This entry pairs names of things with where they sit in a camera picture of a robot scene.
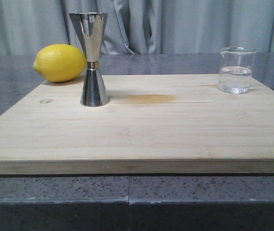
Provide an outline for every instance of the stainless steel jigger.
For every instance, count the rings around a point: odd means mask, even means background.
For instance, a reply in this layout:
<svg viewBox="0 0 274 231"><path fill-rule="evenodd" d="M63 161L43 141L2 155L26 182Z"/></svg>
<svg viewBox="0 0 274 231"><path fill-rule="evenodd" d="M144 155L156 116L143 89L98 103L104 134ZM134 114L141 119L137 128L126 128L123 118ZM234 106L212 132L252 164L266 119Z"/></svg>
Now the stainless steel jigger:
<svg viewBox="0 0 274 231"><path fill-rule="evenodd" d="M78 40L87 59L87 72L81 104L89 107L103 106L109 102L102 75L99 55L108 13L71 13Z"/></svg>

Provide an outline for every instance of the gray granite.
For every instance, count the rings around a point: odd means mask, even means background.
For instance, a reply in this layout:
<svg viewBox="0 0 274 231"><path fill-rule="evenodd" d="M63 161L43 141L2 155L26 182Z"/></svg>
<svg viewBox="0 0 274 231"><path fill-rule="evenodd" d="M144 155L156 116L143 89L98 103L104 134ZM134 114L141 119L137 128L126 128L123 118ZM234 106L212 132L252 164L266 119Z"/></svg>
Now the gray granite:
<svg viewBox="0 0 274 231"><path fill-rule="evenodd" d="M0 177L0 204L128 203L128 176Z"/></svg>
<svg viewBox="0 0 274 231"><path fill-rule="evenodd" d="M134 75L217 74L219 54L135 55Z"/></svg>
<svg viewBox="0 0 274 231"><path fill-rule="evenodd" d="M100 55L99 68L102 75L134 75L132 54Z"/></svg>
<svg viewBox="0 0 274 231"><path fill-rule="evenodd" d="M274 176L131 177L129 203L274 201Z"/></svg>
<svg viewBox="0 0 274 231"><path fill-rule="evenodd" d="M274 203L137 204L130 231L274 231Z"/></svg>
<svg viewBox="0 0 274 231"><path fill-rule="evenodd" d="M0 204L0 231L127 231L126 203Z"/></svg>
<svg viewBox="0 0 274 231"><path fill-rule="evenodd" d="M0 56L0 115L39 85L43 78L32 69L35 56Z"/></svg>
<svg viewBox="0 0 274 231"><path fill-rule="evenodd" d="M130 231L274 231L274 176L133 176Z"/></svg>

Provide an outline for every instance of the granite countertop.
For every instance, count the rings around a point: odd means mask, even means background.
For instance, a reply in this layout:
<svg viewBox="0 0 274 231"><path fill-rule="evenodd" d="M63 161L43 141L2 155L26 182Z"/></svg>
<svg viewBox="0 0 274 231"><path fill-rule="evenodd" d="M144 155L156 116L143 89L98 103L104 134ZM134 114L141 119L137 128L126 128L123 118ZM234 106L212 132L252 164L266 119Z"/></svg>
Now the granite countertop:
<svg viewBox="0 0 274 231"><path fill-rule="evenodd" d="M0 115L43 81L34 58L0 56ZM102 55L100 70L214 74L219 54ZM253 77L274 89L274 53ZM0 176L0 230L274 230L274 175Z"/></svg>

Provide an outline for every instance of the glass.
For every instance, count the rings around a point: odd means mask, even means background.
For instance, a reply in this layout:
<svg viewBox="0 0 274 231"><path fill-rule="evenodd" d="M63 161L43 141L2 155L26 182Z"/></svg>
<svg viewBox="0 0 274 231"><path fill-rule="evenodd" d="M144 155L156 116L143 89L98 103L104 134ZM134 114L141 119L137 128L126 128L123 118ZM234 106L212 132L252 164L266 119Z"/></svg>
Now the glass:
<svg viewBox="0 0 274 231"><path fill-rule="evenodd" d="M232 94L248 92L256 52L246 47L222 48L218 89Z"/></svg>

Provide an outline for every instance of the yellow lemon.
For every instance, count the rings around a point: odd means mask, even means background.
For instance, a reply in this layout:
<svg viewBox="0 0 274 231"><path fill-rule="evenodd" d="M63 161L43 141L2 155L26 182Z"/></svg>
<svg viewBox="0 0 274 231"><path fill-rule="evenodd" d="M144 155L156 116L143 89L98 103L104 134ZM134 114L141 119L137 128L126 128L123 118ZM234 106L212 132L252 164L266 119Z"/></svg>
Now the yellow lemon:
<svg viewBox="0 0 274 231"><path fill-rule="evenodd" d="M79 76L86 66L84 54L67 44L53 44L41 49L33 69L51 82L64 82Z"/></svg>

